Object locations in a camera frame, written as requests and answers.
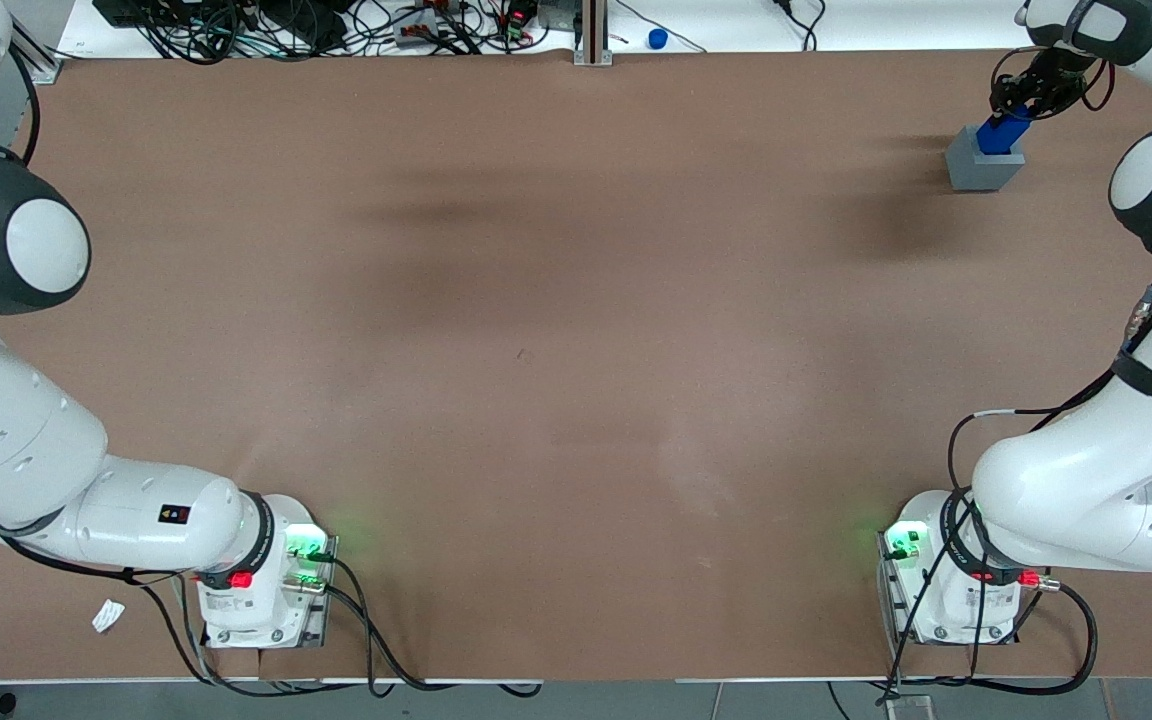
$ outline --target gray box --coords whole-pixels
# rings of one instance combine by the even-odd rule
[[[945,164],[950,168],[950,184],[954,190],[987,192],[1002,190],[1011,176],[1025,165],[1025,154],[1020,151],[1020,141],[1011,145],[1007,156],[986,156],[975,138],[979,126],[964,126],[954,142],[945,150]]]

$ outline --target brown table surface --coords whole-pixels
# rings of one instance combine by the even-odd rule
[[[416,673],[881,675],[873,532],[961,415],[1100,373],[1152,272],[1105,200],[1129,79],[948,191],[996,56],[74,63],[36,169],[92,274],[0,331],[111,452],[305,501]],[[1152,577],[1060,577],[1097,673],[1152,676]],[[1081,634],[1052,598],[982,669],[1068,674]],[[359,676],[358,641],[260,674]],[[146,598],[0,548],[0,679],[105,675],[183,675]]]

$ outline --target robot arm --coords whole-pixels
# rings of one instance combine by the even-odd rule
[[[1034,45],[1108,60],[1152,86],[1152,0],[1028,0],[1016,22]]]
[[[10,15],[0,5],[0,61]],[[81,290],[88,229],[0,147],[0,314]],[[0,340],[0,541],[70,562],[196,570],[214,646],[296,647],[321,634],[328,538],[289,497],[106,452],[105,427]]]
[[[1111,60],[1152,85],[1152,0],[1029,0],[1018,22],[1039,46]],[[1152,132],[1126,151],[1108,200],[1152,252]],[[887,530],[892,616],[918,642],[1006,642],[1021,569],[1152,571],[1151,310],[1152,287],[1085,404],[984,452],[970,495],[920,493]],[[954,532],[965,500],[977,520]],[[929,577],[941,553],[950,561]],[[918,596],[918,614],[902,611]]]

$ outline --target gray floor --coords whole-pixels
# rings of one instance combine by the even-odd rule
[[[851,720],[884,720],[878,691],[836,683]],[[417,694],[399,688],[387,700],[365,689],[306,698],[249,700],[221,689],[187,683],[26,685],[17,694],[18,720],[288,720],[350,717],[357,720],[710,720],[718,685],[658,683],[550,683],[540,696],[517,700],[493,687]],[[937,688],[940,720],[1152,720],[1152,680],[1091,682],[1078,692],[1030,698],[975,688]],[[841,720],[824,683],[727,683],[714,720]]]

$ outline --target metal pole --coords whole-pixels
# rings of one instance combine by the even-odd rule
[[[605,68],[612,65],[612,50],[607,46],[607,0],[579,0],[579,46],[576,65]]]
[[[60,60],[52,55],[51,50],[36,40],[20,20],[12,18],[12,44],[17,46],[29,68],[29,77],[36,85],[52,85],[60,74]]]

